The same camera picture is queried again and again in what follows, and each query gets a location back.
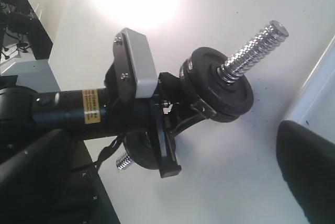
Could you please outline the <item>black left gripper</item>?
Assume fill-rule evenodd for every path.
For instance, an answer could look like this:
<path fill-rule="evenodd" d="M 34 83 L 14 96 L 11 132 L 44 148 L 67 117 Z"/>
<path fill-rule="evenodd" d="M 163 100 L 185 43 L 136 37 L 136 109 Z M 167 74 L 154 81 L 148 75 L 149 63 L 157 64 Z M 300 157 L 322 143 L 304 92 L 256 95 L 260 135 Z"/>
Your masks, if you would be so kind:
<path fill-rule="evenodd" d="M 104 84 L 111 102 L 106 119 L 116 127 L 116 139 L 103 149 L 103 159 L 107 160 L 121 145 L 124 146 L 128 133 L 147 132 L 160 177 L 178 175 L 182 168 L 175 154 L 175 137 L 192 125 L 215 116 L 216 111 L 202 99 L 181 101 L 181 81 L 168 72 L 159 74 L 158 85 L 151 98 L 133 99 L 126 104 L 120 100 L 114 72 L 105 75 Z M 165 114 L 164 109 L 169 106 L 172 110 Z M 118 159 L 117 167 L 123 170 L 132 162 L 126 152 Z"/>

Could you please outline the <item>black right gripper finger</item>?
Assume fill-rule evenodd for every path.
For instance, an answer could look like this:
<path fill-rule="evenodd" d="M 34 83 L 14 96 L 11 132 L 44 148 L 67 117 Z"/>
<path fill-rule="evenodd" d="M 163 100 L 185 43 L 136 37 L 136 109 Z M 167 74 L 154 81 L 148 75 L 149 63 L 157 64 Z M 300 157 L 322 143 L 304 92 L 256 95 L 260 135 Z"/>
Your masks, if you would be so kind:
<path fill-rule="evenodd" d="M 277 130 L 282 177 L 309 223 L 334 223 L 334 143 L 291 120 Z"/>

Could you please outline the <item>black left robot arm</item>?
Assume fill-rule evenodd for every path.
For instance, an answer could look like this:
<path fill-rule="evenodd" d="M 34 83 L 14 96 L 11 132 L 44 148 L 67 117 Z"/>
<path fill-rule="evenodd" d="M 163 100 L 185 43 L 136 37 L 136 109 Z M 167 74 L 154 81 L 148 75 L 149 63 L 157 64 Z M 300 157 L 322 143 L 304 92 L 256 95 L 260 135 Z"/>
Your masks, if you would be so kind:
<path fill-rule="evenodd" d="M 132 160 L 177 175 L 175 137 L 207 118 L 187 79 L 161 73 L 149 98 L 105 88 L 1 90 L 1 223 L 119 223 L 98 175 L 123 145 Z"/>

